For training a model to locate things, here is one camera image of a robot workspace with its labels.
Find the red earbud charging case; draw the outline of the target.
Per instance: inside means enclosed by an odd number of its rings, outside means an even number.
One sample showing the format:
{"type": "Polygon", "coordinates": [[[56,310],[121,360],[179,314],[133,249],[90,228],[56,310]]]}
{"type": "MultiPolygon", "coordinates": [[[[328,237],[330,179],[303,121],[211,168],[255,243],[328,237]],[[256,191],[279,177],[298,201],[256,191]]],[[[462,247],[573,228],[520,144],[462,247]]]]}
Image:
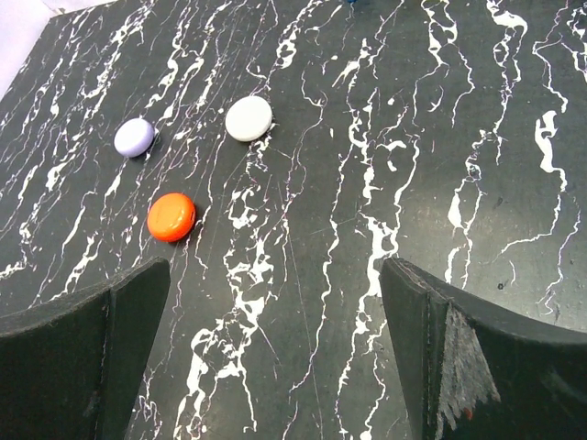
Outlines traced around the red earbud charging case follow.
{"type": "Polygon", "coordinates": [[[150,208],[147,227],[159,241],[176,242],[194,226],[195,205],[185,194],[170,192],[160,197],[150,208]]]}

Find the white earbud charging case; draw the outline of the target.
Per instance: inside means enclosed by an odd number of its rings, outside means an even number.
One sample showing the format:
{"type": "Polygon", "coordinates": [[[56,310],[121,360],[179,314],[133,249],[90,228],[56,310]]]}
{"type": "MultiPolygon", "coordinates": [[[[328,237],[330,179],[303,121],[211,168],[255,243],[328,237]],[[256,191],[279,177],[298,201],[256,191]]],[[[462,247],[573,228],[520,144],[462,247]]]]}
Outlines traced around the white earbud charging case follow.
{"type": "Polygon", "coordinates": [[[236,101],[227,111],[226,130],[237,141],[250,142],[270,128],[273,113],[267,100],[250,95],[236,101]]]}

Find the purple earbud charging case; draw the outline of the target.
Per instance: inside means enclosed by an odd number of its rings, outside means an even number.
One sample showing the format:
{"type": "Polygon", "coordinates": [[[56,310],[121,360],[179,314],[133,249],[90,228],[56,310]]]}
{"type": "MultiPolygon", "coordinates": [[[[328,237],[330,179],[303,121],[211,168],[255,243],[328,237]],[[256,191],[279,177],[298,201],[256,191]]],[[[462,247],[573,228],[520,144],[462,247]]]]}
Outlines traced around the purple earbud charging case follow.
{"type": "Polygon", "coordinates": [[[147,151],[155,138],[153,125],[145,119],[126,121],[114,137],[115,150],[125,158],[135,158],[147,151]]]}

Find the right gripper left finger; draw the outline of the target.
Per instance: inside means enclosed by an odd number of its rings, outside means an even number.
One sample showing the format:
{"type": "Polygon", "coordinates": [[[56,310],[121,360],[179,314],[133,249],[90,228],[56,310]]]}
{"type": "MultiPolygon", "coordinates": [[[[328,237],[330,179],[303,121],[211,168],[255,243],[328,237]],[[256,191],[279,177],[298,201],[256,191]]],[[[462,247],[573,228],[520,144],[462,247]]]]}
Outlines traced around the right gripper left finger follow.
{"type": "Polygon", "coordinates": [[[153,258],[3,316],[2,438],[124,438],[170,285],[153,258]]]}

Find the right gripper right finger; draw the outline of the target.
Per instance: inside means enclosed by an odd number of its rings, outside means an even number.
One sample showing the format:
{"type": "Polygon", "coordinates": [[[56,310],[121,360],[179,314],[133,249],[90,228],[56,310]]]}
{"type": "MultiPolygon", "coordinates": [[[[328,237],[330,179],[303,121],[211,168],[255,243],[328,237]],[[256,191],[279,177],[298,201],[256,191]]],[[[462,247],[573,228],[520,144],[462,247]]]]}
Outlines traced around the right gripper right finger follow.
{"type": "Polygon", "coordinates": [[[586,335],[512,312],[402,258],[380,274],[415,439],[583,439],[586,335]]]}

